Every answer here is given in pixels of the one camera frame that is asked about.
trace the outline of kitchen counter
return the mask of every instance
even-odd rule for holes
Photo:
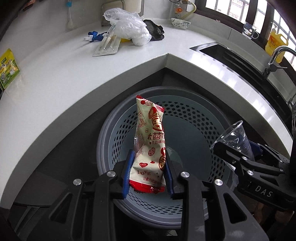
[[[292,138],[263,97],[209,56],[189,47],[219,41],[191,26],[165,25],[165,38],[118,53],[92,57],[98,42],[83,40],[94,23],[45,43],[22,62],[0,101],[0,206],[10,208],[19,190],[47,154],[101,106],[167,67],[216,95],[241,115],[273,148],[289,155]],[[223,42],[231,48],[231,43]]]

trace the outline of yellow jug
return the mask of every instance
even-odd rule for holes
[[[273,29],[269,35],[268,42],[265,46],[265,51],[271,56],[274,50],[278,46],[282,45],[288,46],[288,40],[282,34],[276,34],[276,30]],[[283,60],[284,54],[285,52],[282,52],[276,58],[276,62],[278,64]]]

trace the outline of chrome faucet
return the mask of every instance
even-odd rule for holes
[[[279,46],[277,47],[274,52],[272,53],[272,56],[270,58],[270,61],[268,62],[267,67],[263,70],[262,75],[264,78],[267,78],[269,76],[269,74],[271,72],[275,72],[278,69],[286,69],[287,67],[280,67],[280,66],[276,66],[274,64],[274,61],[276,60],[277,56],[283,52],[283,51],[287,51],[290,52],[291,54],[296,56],[296,51],[292,50],[291,48],[287,47],[287,46]]]

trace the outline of kitchen sink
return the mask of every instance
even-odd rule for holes
[[[253,86],[266,99],[291,133],[291,109],[277,89],[253,65],[242,59],[231,49],[217,42],[195,46],[190,49],[201,52],[221,62]]]

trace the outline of red and white snack wrapper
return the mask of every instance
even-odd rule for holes
[[[137,95],[138,121],[131,167],[130,186],[145,193],[163,192],[165,181],[165,134],[162,119],[164,108]]]

